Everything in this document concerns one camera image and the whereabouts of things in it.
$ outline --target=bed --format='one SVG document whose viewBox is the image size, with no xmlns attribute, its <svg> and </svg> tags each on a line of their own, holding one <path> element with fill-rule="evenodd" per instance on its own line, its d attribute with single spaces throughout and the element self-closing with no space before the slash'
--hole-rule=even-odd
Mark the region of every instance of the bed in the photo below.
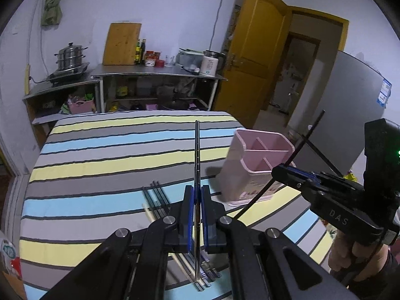
<svg viewBox="0 0 400 300">
<path fill-rule="evenodd" d="M 193 184 L 195 120 L 200 121 L 201 184 L 223 203 L 215 175 L 241 124 L 225 112 L 134 111 L 60 120 L 47 138 L 27 187 L 19 242 L 28 300 L 38 300 L 121 227 L 150 223 L 142 187 L 159 181 L 171 202 Z M 238 209 L 224 203 L 230 216 Z M 275 227 L 327 267 L 332 239 L 297 190 L 285 187 L 241 217 L 258 230 Z M 221 277 L 203 292 L 168 262 L 166 299 L 231 296 L 226 256 Z"/>
</svg>

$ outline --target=white container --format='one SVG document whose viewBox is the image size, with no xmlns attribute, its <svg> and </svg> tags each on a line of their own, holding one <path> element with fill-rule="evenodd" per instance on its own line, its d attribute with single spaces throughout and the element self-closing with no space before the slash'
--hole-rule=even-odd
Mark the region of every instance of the white container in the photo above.
<svg viewBox="0 0 400 300">
<path fill-rule="evenodd" d="M 218 61 L 218 59 L 213 57 L 203 56 L 200 73 L 207 77 L 214 77 L 217 72 Z"/>
<path fill-rule="evenodd" d="M 147 59 L 144 61 L 145 66 L 155 66 L 156 65 L 156 60 L 154 59 Z"/>
</svg>

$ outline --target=yellow stripe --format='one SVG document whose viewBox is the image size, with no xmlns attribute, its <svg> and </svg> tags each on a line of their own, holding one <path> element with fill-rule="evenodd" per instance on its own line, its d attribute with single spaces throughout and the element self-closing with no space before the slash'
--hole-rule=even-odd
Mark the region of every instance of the yellow stripe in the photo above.
<svg viewBox="0 0 400 300">
<path fill-rule="evenodd" d="M 240 217 L 239 220 L 248 226 L 249 224 L 252 224 L 253 222 L 256 222 L 278 210 L 299 194 L 300 192 L 298 190 L 286 186 L 285 188 L 282 188 L 276 192 L 270 200 L 255 203 L 245 214 Z M 240 210 L 237 210 L 229 213 L 228 215 L 234 217 L 239 212 Z"/>
<path fill-rule="evenodd" d="M 65 245 L 20 240 L 19 252 L 20 258 L 32 262 L 75 267 L 99 245 L 99 243 Z"/>
<path fill-rule="evenodd" d="M 287 202 L 296 197 L 299 192 L 290 187 L 285 187 L 276 192 L 268 201 L 257 202 L 251 207 L 240 220 L 245 225 L 262 219 L 263 217 L 271 214 L 275 210 L 284 206 Z M 203 245 L 203 234 L 201 234 L 201 245 Z M 88 256 L 99 244 L 58 244 L 58 243 L 45 243 L 37 241 L 19 241 L 20 257 L 34 263 L 75 267 L 86 256 Z"/>
<path fill-rule="evenodd" d="M 324 260 L 325 256 L 327 255 L 328 251 L 331 249 L 332 246 L 332 238 L 329 232 L 325 232 L 323 238 L 319 242 L 319 244 L 315 247 L 313 252 L 311 253 L 310 257 L 315 260 L 318 264 Z"/>
<path fill-rule="evenodd" d="M 56 126 L 51 131 L 51 134 L 90 130 L 93 128 L 106 128 L 115 126 L 127 126 L 138 124 L 152 124 L 152 123 L 191 123 L 199 120 L 200 122 L 228 122 L 236 121 L 232 116 L 228 115 L 196 115 L 196 116 L 181 116 L 181 115 L 168 115 L 168 116 L 153 116 L 153 117 L 137 117 L 137 118 L 121 118 L 121 119 L 106 119 L 104 121 L 91 121 L 83 123 L 75 123 L 69 125 Z"/>
<path fill-rule="evenodd" d="M 227 156 L 228 150 L 228 147 L 204 149 L 200 151 L 200 158 L 202 161 L 225 158 Z M 128 157 L 123 159 L 90 161 L 84 163 L 68 163 L 65 165 L 35 168 L 30 175 L 29 181 L 32 182 L 35 180 L 111 174 L 115 172 L 150 169 L 194 161 L 195 151 L 175 151 L 155 155 Z"/>
</svg>

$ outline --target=pink utensil holder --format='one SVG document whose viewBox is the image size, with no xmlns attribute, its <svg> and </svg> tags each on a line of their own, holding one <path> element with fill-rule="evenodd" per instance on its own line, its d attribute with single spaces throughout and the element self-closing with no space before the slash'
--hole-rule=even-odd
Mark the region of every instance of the pink utensil holder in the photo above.
<svg viewBox="0 0 400 300">
<path fill-rule="evenodd" d="M 96 109 L 93 99 L 89 101 L 78 100 L 75 103 L 68 103 L 68 108 L 71 114 L 88 113 Z"/>
<path fill-rule="evenodd" d="M 217 175 L 223 198 L 234 206 L 250 202 L 271 179 L 273 167 L 285 162 L 294 150 L 280 133 L 238 129 Z M 275 182 L 260 201 L 270 199 L 280 186 Z"/>
</svg>

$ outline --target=door handle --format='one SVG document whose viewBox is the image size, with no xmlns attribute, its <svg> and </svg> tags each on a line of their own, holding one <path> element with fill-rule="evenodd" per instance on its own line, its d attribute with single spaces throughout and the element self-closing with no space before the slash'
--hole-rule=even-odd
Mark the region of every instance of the door handle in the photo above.
<svg viewBox="0 0 400 300">
<path fill-rule="evenodd" d="M 234 53 L 229 53 L 226 59 L 226 69 L 230 71 L 233 66 L 235 66 L 235 57 Z"/>
</svg>

